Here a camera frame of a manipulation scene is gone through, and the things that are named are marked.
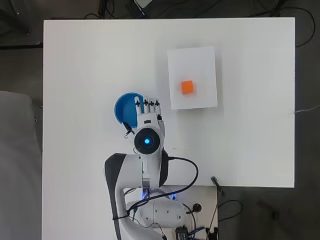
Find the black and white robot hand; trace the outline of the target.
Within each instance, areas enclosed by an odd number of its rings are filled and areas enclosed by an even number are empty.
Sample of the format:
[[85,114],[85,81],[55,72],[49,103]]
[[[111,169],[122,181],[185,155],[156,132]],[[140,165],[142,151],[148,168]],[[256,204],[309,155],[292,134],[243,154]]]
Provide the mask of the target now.
[[137,113],[137,128],[155,127],[165,133],[165,125],[161,114],[160,101],[156,98],[134,98]]

